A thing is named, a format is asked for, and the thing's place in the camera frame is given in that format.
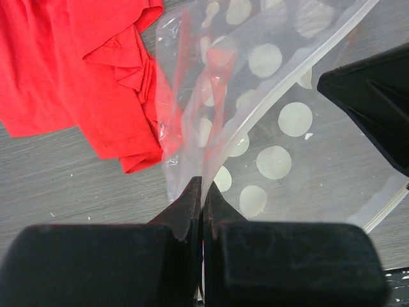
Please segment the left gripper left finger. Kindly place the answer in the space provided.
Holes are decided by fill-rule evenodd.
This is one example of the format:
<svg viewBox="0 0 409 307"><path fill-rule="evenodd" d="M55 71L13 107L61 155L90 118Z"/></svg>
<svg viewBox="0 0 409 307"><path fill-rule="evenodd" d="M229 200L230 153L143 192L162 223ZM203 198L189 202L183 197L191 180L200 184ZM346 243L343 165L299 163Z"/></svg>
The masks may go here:
<svg viewBox="0 0 409 307"><path fill-rule="evenodd" d="M195 306L201 177L145 224L35 224L1 262L2 306Z"/></svg>

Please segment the red cloth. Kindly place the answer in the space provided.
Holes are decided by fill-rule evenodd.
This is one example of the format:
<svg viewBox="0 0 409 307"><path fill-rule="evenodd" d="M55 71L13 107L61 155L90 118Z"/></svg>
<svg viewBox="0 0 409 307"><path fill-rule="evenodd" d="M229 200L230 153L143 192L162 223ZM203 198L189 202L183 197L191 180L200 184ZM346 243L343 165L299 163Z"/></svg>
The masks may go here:
<svg viewBox="0 0 409 307"><path fill-rule="evenodd" d="M171 91L141 33L162 1L2 1L1 123L13 137L77 127L125 173L162 160Z"/></svg>

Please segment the clear polka dot zip bag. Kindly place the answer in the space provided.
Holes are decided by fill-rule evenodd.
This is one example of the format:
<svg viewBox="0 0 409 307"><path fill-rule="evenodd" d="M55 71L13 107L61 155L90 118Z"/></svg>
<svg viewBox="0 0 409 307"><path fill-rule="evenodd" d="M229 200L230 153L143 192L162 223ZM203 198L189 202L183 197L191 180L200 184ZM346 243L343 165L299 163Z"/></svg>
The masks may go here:
<svg viewBox="0 0 409 307"><path fill-rule="evenodd" d="M244 217L375 228L408 177L318 92L322 74L408 43L407 1L189 1L156 29L170 201L194 176Z"/></svg>

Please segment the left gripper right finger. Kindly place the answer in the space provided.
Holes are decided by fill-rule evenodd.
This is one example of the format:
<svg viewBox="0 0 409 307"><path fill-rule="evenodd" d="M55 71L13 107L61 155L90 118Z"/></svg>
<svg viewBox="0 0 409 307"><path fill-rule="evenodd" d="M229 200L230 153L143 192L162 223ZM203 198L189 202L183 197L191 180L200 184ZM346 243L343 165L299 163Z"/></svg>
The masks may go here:
<svg viewBox="0 0 409 307"><path fill-rule="evenodd" d="M248 221L212 184L203 208L207 306L385 306L371 239L346 223Z"/></svg>

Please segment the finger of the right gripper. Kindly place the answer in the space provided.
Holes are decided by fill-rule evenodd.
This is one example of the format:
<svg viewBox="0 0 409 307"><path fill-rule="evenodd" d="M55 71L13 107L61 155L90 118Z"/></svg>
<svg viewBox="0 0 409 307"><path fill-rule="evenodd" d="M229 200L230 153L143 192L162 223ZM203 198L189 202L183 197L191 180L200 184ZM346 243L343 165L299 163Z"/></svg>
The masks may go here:
<svg viewBox="0 0 409 307"><path fill-rule="evenodd" d="M408 175L408 44L325 72L317 90Z"/></svg>

